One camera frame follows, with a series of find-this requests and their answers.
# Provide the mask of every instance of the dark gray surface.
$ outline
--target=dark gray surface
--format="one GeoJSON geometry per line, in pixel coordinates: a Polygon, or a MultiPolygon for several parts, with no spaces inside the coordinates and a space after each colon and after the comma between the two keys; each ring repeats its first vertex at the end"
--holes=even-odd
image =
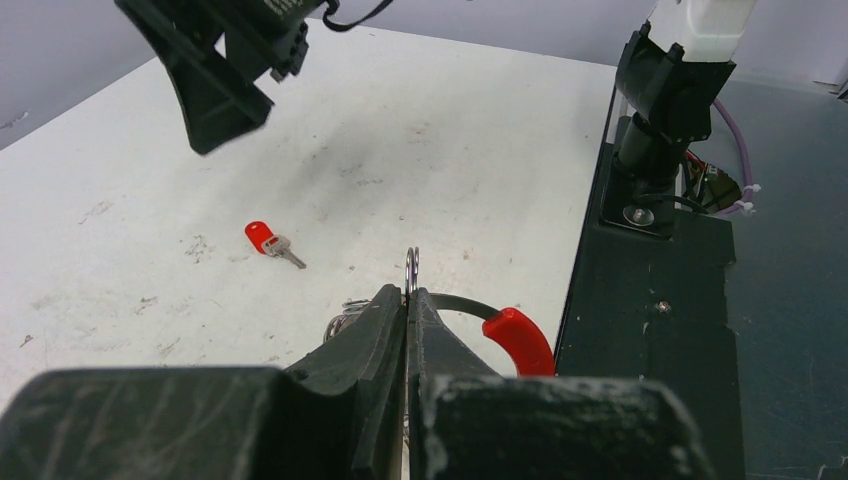
{"type": "MultiPolygon", "coordinates": [[[[750,83],[720,98],[763,187],[755,215],[732,217],[727,274],[748,478],[815,479],[848,456],[848,104],[750,83]]],[[[715,125],[693,149],[734,164],[733,138],[715,125]]]]}

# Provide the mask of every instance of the purple cable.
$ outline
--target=purple cable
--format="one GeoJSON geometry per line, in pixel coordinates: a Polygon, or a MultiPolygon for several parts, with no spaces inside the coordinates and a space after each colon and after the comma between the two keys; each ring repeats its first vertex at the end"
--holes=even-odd
{"type": "MultiPolygon", "coordinates": [[[[748,158],[748,145],[745,144],[745,138],[742,137],[739,125],[736,125],[733,117],[730,116],[730,113],[726,108],[724,108],[724,105],[722,105],[718,98],[715,99],[713,105],[716,107],[716,110],[718,110],[718,113],[721,114],[721,118],[724,119],[727,126],[730,127],[730,132],[733,133],[733,138],[736,140],[736,146],[739,148],[739,158],[742,161],[742,175],[745,181],[745,185],[742,186],[742,199],[740,201],[750,202],[754,197],[754,190],[752,188],[745,187],[754,185],[754,175],[751,173],[751,161],[748,158]]],[[[728,215],[741,209],[742,205],[734,203],[724,210],[719,210],[716,212],[716,215],[728,215]]]]}

